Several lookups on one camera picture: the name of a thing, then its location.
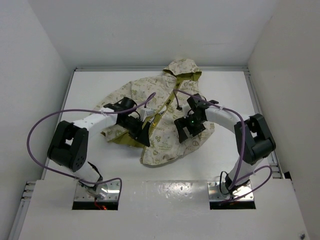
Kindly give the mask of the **cream printed hooded jacket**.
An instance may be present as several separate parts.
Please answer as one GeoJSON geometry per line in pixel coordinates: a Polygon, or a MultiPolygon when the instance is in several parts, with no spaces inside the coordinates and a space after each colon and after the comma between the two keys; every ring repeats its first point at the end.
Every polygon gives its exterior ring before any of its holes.
{"type": "Polygon", "coordinates": [[[204,122],[204,131],[180,143],[174,121],[183,116],[177,109],[177,104],[186,104],[189,94],[200,92],[198,80],[201,75],[202,71],[192,59],[174,60],[163,69],[163,74],[129,81],[97,103],[94,108],[96,111],[106,104],[118,102],[123,97],[140,104],[151,93],[156,93],[147,103],[147,107],[154,110],[154,113],[146,118],[150,123],[149,147],[133,140],[128,131],[118,125],[103,129],[101,134],[110,143],[141,148],[140,163],[143,165],[163,165],[196,151],[214,133],[215,125],[204,122]]]}

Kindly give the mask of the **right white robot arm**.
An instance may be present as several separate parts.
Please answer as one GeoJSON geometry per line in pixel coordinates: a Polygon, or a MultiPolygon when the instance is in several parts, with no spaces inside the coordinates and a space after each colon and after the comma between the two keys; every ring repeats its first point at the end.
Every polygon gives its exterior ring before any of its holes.
{"type": "Polygon", "coordinates": [[[183,116],[174,124],[178,139],[183,143],[188,136],[196,137],[205,131],[206,122],[218,124],[235,135],[239,158],[233,169],[226,173],[224,183],[219,186],[223,195],[231,195],[245,185],[255,174],[262,159],[267,158],[275,149],[276,143],[264,116],[260,113],[246,116],[233,109],[220,106],[215,100],[207,101],[200,94],[189,95],[187,103],[177,105],[183,116]]]}

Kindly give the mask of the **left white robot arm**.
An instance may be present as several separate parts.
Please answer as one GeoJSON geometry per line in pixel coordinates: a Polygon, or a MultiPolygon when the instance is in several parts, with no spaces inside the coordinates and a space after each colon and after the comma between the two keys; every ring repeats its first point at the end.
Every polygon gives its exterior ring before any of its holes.
{"type": "Polygon", "coordinates": [[[151,124],[131,114],[136,110],[136,102],[123,97],[116,103],[104,105],[98,113],[73,122],[61,121],[54,132],[47,151],[47,157],[56,164],[67,168],[80,184],[96,192],[102,175],[95,165],[87,161],[89,138],[103,129],[120,126],[128,131],[129,137],[149,147],[151,124]]]}

